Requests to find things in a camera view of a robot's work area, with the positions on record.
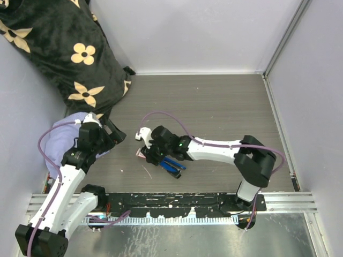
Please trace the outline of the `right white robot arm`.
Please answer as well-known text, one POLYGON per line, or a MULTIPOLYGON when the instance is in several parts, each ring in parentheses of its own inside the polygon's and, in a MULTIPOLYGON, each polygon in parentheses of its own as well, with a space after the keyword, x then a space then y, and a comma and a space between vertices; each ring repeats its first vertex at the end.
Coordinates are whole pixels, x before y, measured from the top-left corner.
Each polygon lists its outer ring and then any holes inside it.
POLYGON ((154 165, 171 156, 179 161, 208 160, 236 166, 243 179, 235 194, 235 204, 242 211, 249 210, 258 191, 268 186, 277 159, 271 150, 250 135, 242 140, 213 141, 190 135, 178 136, 160 125, 153 130, 142 127, 135 139, 144 142, 141 153, 154 165))

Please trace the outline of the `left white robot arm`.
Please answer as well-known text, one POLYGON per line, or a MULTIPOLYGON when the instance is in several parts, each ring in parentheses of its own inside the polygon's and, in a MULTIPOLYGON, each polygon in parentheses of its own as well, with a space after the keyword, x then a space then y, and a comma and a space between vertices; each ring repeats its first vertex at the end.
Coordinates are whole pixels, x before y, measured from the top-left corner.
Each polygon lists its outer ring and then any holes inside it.
POLYGON ((91 212, 107 207, 106 191, 86 185, 74 204, 70 200, 96 157, 121 143, 126 134, 112 121, 102 125, 93 113, 68 125, 79 126, 73 146, 64 153, 58 176, 45 201, 27 225, 19 225, 15 237, 24 256, 64 256, 69 239, 91 212))

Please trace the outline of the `white red staple box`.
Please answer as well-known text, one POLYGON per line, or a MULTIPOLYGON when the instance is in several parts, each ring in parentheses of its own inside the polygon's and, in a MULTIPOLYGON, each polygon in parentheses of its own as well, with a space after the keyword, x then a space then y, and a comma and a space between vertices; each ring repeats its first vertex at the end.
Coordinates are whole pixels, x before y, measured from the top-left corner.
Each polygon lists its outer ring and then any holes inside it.
POLYGON ((141 148, 138 148, 137 152, 136 152, 136 156, 146 159, 146 156, 141 152, 141 148))

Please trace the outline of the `blue stapler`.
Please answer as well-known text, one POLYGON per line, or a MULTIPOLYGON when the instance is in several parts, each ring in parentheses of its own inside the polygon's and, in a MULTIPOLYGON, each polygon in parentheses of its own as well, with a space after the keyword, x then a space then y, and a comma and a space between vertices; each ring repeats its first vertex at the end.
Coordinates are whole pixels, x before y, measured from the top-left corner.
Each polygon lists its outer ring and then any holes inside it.
POLYGON ((167 157, 165 157, 159 165, 176 179, 179 179, 182 175, 181 172, 186 169, 182 164, 167 157))

